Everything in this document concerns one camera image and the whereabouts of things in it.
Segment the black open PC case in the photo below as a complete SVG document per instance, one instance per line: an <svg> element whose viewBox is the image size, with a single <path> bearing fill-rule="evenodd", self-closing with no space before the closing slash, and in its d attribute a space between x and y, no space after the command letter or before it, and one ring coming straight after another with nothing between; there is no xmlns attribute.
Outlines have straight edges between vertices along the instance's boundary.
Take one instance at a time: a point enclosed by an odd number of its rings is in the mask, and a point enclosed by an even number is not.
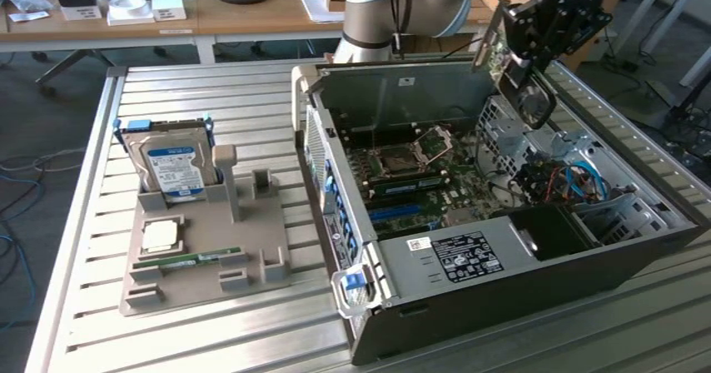
<svg viewBox="0 0 711 373"><path fill-rule="evenodd" d="M372 227L346 156L346 138L448 124L474 130L492 162L479 116L500 96L490 75L463 58L330 65L292 71L296 147L327 259L351 360L400 356L474 331L614 290L643 268L711 230L711 188L679 166L608 102L562 65L544 73L556 107L543 124L562 134L562 159L531 158L515 176L524 203L499 211L538 243L540 265L488 283L395 305ZM634 194L669 230L602 245L572 212Z"/></svg>

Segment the silver metal disk bay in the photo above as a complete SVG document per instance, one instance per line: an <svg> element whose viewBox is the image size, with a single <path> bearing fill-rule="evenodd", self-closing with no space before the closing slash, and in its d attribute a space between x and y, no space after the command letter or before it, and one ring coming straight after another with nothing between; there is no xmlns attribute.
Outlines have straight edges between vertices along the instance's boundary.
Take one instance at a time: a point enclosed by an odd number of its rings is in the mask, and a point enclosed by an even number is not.
<svg viewBox="0 0 711 373"><path fill-rule="evenodd" d="M653 207L634 194L595 204L578 204L572 212L602 245L658 235L669 230L669 224Z"/></svg>

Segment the perforated metal drive cage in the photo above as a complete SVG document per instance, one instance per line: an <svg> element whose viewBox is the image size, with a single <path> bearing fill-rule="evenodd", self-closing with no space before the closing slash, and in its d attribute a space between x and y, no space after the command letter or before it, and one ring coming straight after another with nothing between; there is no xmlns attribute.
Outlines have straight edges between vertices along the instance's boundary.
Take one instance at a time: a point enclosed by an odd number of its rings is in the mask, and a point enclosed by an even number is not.
<svg viewBox="0 0 711 373"><path fill-rule="evenodd" d="M492 162L511 176L516 175L531 158L556 160L566 154L562 134L548 124L532 129L503 96L491 96L486 101L479 128L484 144L494 153Z"/></svg>

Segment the green RAM stick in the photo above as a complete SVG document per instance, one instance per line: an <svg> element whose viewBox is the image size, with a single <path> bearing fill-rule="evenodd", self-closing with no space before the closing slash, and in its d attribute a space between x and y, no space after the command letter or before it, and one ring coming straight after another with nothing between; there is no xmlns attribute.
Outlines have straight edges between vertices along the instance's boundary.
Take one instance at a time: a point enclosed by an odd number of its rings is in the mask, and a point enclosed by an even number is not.
<svg viewBox="0 0 711 373"><path fill-rule="evenodd" d="M148 267L159 267L164 269L182 268L186 266L199 266L215 262L220 256L231 255L242 252L239 246L224 248L215 251L206 251L200 253L188 253L179 256L167 256L155 260L139 261L132 264L134 269L143 269Z"/></svg>

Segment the flat white box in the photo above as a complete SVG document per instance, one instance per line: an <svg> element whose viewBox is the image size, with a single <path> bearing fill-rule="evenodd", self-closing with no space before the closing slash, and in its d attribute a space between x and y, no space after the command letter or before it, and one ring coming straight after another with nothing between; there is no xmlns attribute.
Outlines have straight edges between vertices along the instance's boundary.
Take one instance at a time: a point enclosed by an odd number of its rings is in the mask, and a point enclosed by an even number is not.
<svg viewBox="0 0 711 373"><path fill-rule="evenodd" d="M107 23L110 26L126 26L155 22L154 13L150 9L122 9L110 7Z"/></svg>

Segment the grey plastic parts rack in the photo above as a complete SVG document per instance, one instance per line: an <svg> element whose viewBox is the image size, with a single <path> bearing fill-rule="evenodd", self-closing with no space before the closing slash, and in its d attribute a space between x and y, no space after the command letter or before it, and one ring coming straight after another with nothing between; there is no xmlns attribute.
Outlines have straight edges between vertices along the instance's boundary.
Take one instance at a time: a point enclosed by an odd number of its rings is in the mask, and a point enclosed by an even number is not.
<svg viewBox="0 0 711 373"><path fill-rule="evenodd" d="M159 191L138 195L119 303L126 316L251 296L292 283L278 180L267 169L236 178L232 146L214 147L212 162L223 179L206 188L203 199L168 203ZM146 253L143 229L154 221L178 223L178 242L167 251ZM139 261L235 246L243 251L199 266L132 268Z"/></svg>

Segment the plain white box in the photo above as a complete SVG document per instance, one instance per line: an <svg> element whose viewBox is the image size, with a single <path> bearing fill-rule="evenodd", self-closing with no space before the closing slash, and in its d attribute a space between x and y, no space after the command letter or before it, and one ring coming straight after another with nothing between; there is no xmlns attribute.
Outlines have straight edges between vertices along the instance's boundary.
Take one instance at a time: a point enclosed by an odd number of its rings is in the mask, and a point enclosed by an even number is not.
<svg viewBox="0 0 711 373"><path fill-rule="evenodd" d="M151 11L158 22L187 18L183 0L151 0Z"/></svg>

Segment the white tape roll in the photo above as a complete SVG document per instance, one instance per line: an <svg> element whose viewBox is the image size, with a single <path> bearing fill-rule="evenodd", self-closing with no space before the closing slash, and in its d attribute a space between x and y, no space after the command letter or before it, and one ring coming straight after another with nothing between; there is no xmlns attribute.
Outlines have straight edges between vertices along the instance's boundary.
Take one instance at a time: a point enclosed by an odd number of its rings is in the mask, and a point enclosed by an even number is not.
<svg viewBox="0 0 711 373"><path fill-rule="evenodd" d="M110 12L119 16L139 17L150 13L147 0L110 0Z"/></svg>

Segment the white box with black top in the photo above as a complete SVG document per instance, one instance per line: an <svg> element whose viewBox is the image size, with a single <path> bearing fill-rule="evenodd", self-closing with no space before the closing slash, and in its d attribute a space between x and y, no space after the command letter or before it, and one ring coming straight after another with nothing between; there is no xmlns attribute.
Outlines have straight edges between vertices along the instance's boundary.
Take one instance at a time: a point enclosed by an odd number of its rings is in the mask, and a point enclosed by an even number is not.
<svg viewBox="0 0 711 373"><path fill-rule="evenodd" d="M56 0L67 21L92 20L103 17L98 0Z"/></svg>

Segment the grey power supply unit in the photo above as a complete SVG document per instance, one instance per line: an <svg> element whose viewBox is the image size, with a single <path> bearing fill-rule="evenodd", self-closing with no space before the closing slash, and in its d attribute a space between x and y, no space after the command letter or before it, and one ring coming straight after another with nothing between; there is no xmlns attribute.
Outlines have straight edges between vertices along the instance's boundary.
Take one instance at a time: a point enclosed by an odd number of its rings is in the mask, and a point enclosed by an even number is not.
<svg viewBox="0 0 711 373"><path fill-rule="evenodd" d="M382 241L388 302L400 305L528 271L540 265L538 250L507 216Z"/></svg>

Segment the white paper stack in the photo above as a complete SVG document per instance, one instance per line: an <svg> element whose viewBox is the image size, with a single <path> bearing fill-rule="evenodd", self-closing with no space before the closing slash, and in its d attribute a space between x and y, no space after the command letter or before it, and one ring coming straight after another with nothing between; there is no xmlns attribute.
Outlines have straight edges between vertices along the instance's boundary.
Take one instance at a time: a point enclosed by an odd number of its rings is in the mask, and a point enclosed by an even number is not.
<svg viewBox="0 0 711 373"><path fill-rule="evenodd" d="M331 12L323 0L302 0L304 11L315 23L338 23L344 21L344 12Z"/></svg>

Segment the metal socket cover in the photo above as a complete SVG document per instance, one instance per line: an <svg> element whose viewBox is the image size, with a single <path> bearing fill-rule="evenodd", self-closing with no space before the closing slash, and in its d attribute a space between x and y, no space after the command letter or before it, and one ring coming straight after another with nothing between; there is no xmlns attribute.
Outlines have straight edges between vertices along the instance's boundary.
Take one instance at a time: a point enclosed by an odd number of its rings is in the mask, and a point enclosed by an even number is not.
<svg viewBox="0 0 711 373"><path fill-rule="evenodd" d="M436 125L431 127L411 143L415 158L423 166L428 166L454 148L448 130Z"/></svg>

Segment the hard disk in blue caddy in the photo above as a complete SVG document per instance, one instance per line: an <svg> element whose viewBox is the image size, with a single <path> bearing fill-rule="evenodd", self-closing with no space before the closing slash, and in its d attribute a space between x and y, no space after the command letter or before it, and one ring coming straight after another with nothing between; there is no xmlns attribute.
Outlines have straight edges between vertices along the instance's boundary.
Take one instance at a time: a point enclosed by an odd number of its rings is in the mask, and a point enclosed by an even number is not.
<svg viewBox="0 0 711 373"><path fill-rule="evenodd" d="M212 119L116 119L112 128L136 169L142 191L162 192L168 203L203 199L206 188L222 179L212 162Z"/></svg>

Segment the CPU socket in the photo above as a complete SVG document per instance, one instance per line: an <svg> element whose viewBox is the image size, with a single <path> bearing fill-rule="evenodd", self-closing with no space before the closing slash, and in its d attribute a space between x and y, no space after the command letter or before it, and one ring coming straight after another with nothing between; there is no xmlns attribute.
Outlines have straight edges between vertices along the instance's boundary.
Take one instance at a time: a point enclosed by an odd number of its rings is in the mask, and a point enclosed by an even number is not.
<svg viewBox="0 0 711 373"><path fill-rule="evenodd" d="M379 162L379 177L402 177L427 171L410 144L380 147L376 150L375 159Z"/></svg>

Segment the green motherboard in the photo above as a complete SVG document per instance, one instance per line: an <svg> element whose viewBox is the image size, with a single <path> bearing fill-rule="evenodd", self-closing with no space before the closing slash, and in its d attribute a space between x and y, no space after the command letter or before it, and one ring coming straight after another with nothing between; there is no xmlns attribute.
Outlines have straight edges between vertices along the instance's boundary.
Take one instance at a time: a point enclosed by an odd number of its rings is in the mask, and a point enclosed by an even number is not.
<svg viewBox="0 0 711 373"><path fill-rule="evenodd" d="M435 160L424 173L402 177L379 177L376 150L390 145L410 144L434 126L443 126L452 137L454 148ZM376 208L418 204L416 215L372 223L380 240L407 236L460 224L487 220L495 214L524 203L523 194L512 189L512 184L495 181L504 178L502 170L483 170L479 157L483 155L480 135L470 130L452 132L448 124L435 124L430 128L371 132L370 137L352 135L346 138L346 156L355 177L367 212ZM448 184L430 191L418 191L394 196L368 197L368 184L404 177L443 176Z"/></svg>

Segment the long expansion slot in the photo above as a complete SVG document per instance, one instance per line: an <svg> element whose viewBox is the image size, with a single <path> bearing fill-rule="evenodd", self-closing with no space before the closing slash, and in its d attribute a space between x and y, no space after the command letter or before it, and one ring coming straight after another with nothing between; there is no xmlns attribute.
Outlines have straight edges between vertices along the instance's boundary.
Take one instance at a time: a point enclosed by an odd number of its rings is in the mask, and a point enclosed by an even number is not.
<svg viewBox="0 0 711 373"><path fill-rule="evenodd" d="M418 204L404 204L399 206L388 206L376 208L368 211L368 218L372 223L400 219L407 216L416 215L422 208Z"/></svg>

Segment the silver CPU chip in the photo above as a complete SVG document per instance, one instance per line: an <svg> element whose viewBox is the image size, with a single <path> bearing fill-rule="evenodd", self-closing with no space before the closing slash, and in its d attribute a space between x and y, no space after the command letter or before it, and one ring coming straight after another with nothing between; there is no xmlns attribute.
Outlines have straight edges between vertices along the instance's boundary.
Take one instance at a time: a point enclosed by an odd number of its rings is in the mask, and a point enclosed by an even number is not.
<svg viewBox="0 0 711 373"><path fill-rule="evenodd" d="M142 249L146 253L167 251L178 242L175 221L150 222L143 229Z"/></svg>

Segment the dark RAM stick with label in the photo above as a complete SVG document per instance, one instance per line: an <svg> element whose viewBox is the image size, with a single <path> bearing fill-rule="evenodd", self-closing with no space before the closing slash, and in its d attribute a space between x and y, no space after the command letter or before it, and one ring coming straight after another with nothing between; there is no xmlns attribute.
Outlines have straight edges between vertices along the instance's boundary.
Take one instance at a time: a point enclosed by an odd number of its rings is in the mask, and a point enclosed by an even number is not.
<svg viewBox="0 0 711 373"><path fill-rule="evenodd" d="M430 191L448 184L443 176L404 177L368 184L368 197L394 196L418 191Z"/></svg>

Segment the wooden desk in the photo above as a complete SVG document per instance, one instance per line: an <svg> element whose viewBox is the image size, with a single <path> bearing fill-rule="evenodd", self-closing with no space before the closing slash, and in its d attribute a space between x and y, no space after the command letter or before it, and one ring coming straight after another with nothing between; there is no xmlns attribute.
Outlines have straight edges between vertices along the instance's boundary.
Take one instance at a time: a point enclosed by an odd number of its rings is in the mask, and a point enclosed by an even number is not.
<svg viewBox="0 0 711 373"><path fill-rule="evenodd" d="M339 22L310 20L302 0L267 0L247 6L218 0L188 0L188 18L111 27L104 18L67 21L60 11L47 18L11 22L15 12L0 7L0 52L48 52L191 45L202 64L214 64L214 45L220 42L252 42L335 38L342 35Z"/></svg>

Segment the graphics card with black fan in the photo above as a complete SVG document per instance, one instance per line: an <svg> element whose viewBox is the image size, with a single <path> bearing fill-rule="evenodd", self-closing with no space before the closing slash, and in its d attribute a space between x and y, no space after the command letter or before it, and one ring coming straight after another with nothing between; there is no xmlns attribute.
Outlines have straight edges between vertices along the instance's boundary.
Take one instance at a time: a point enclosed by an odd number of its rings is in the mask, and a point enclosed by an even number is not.
<svg viewBox="0 0 711 373"><path fill-rule="evenodd" d="M510 0L498 0L475 53L472 70L488 73L499 94L520 119L532 129L538 129L555 110L556 100L551 86L542 78L542 71L548 64L534 64L532 61L520 59L508 49L503 7L510 3Z"/></svg>

